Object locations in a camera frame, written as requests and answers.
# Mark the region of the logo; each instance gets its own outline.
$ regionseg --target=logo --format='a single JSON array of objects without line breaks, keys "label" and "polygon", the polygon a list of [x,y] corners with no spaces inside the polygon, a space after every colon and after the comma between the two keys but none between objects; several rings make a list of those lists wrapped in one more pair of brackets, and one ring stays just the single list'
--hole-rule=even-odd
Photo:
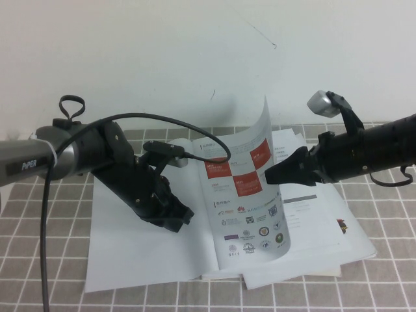
[{"label": "logo", "polygon": [[265,226],[260,227],[259,234],[260,234],[261,236],[267,236],[267,235],[268,235],[268,228],[267,228],[267,227],[265,227]]},{"label": "logo", "polygon": [[28,162],[23,162],[21,164],[21,171],[34,168],[34,167],[36,167],[36,159],[33,159],[32,161],[28,161]]},{"label": "logo", "polygon": [[279,233],[276,235],[276,243],[280,244],[281,242],[283,242],[283,234]]},{"label": "logo", "polygon": [[246,252],[246,254],[252,254],[252,253],[254,253],[254,250],[255,250],[253,244],[250,244],[249,242],[244,244],[242,249]]},{"label": "logo", "polygon": [[247,216],[246,217],[246,222],[247,222],[247,224],[254,223],[254,218],[252,216]]},{"label": "logo", "polygon": [[218,213],[218,215],[219,216],[222,216],[222,215],[230,215],[230,214],[232,214],[233,213],[233,210],[225,210],[225,211],[220,211],[219,213]]},{"label": "logo", "polygon": [[270,216],[275,216],[276,213],[278,213],[278,208],[276,207],[276,205],[273,205],[272,208],[268,210],[268,213]]},{"label": "logo", "polygon": [[337,219],[339,227],[341,228],[341,230],[343,231],[343,233],[346,233],[346,229],[348,229],[348,227],[346,226],[345,222],[343,219]]},{"label": "logo", "polygon": [[232,226],[232,225],[240,224],[240,223],[241,223],[241,221],[239,219],[236,219],[236,218],[234,218],[234,219],[225,219],[221,222],[221,224],[223,226]]},{"label": "logo", "polygon": [[275,224],[273,224],[273,229],[275,229],[276,231],[279,231],[280,224],[281,224],[281,222],[277,221]]},{"label": "logo", "polygon": [[248,209],[247,211],[250,213],[250,212],[252,212],[252,211],[256,211],[256,210],[259,210],[259,209],[261,209],[261,208],[263,208],[263,207],[255,207],[255,208],[250,208],[250,209]]},{"label": "logo", "polygon": [[269,250],[271,246],[272,246],[272,242],[266,239],[260,243],[260,247],[262,247],[262,249],[264,250]]},{"label": "logo", "polygon": [[264,221],[266,220],[266,215],[264,214],[263,216],[258,216],[256,219],[257,219],[257,222]]},{"label": "logo", "polygon": [[226,235],[226,236],[224,236],[224,239],[226,241],[228,241],[230,239],[239,239],[239,236],[237,234],[235,234],[235,235]]}]

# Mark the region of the strap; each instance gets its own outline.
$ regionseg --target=strap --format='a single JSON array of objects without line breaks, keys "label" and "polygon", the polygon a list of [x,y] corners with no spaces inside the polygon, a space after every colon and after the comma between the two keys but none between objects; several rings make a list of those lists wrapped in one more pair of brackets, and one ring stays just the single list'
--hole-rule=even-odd
[{"label": "strap", "polygon": [[[81,109],[78,110],[75,114],[73,114],[71,117],[68,114],[68,112],[66,111],[66,109],[64,108],[64,106],[62,105],[63,101],[74,101],[74,102],[78,102],[82,105]],[[67,117],[67,119],[69,119],[70,121],[72,121],[72,119],[74,117],[77,117],[79,115],[81,115],[84,111],[85,111],[85,101],[83,98],[79,97],[79,96],[62,96],[61,99],[59,100],[59,109],[60,111]]]},{"label": "strap", "polygon": [[376,183],[377,185],[379,185],[381,187],[403,187],[404,185],[409,185],[410,183],[413,182],[413,176],[406,172],[407,167],[408,166],[401,166],[400,167],[400,171],[402,172],[403,176],[405,176],[407,178],[407,180],[400,181],[400,182],[395,182],[395,183],[386,183],[386,182],[381,182],[381,181],[376,180],[370,174],[371,181],[373,181],[374,183]]}]

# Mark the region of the booklet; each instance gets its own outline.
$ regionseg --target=booklet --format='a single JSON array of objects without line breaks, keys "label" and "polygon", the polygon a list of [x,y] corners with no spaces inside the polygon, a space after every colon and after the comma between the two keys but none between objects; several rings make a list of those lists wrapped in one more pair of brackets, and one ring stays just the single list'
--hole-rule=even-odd
[{"label": "booklet", "polygon": [[[95,179],[85,291],[186,281],[219,270],[235,272],[276,260],[291,246],[278,185],[267,185],[274,164],[267,101],[258,122],[221,136],[225,164],[189,159],[163,175],[195,213],[179,233],[149,224]],[[208,159],[225,151],[208,138],[171,142]]]}]

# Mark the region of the red graphic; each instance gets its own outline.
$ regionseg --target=red graphic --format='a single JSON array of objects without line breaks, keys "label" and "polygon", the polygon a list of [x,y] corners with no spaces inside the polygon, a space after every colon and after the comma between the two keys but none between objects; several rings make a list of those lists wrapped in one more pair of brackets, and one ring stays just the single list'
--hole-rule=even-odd
[{"label": "red graphic", "polygon": [[250,172],[249,174],[237,175],[233,179],[239,197],[262,191],[259,176],[256,171]]},{"label": "red graphic", "polygon": [[250,155],[252,156],[254,168],[256,170],[264,166],[272,156],[272,154],[270,153],[270,148],[267,144],[267,139],[265,139],[263,143],[259,145],[258,148],[251,151]]},{"label": "red graphic", "polygon": [[[214,161],[219,161],[223,158],[214,158]],[[231,177],[231,168],[229,167],[228,162],[224,164],[211,164],[210,162],[205,162],[205,169],[207,170],[208,179],[214,177]]]}]

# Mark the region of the gray grid pattern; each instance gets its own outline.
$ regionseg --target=gray grid pattern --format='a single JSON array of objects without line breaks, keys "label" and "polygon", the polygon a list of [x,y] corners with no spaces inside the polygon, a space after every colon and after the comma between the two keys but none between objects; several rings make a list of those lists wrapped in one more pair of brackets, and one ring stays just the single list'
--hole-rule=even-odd
[{"label": "gray grid pattern", "polygon": [[[283,125],[273,130],[288,127],[313,144],[325,130],[345,131],[336,124]],[[205,129],[225,135],[245,127]],[[151,139],[200,137],[187,129],[125,134],[135,153],[142,153],[143,143]],[[397,169],[378,177],[401,180]],[[42,183],[40,178],[16,183],[0,212],[0,312],[42,310],[38,258]],[[197,279],[85,294],[92,187],[91,175],[51,186],[47,260],[53,312],[416,312],[416,184],[387,189],[357,177],[335,185],[378,250],[375,259],[344,265],[341,278],[301,276],[251,291],[241,279]]]}]

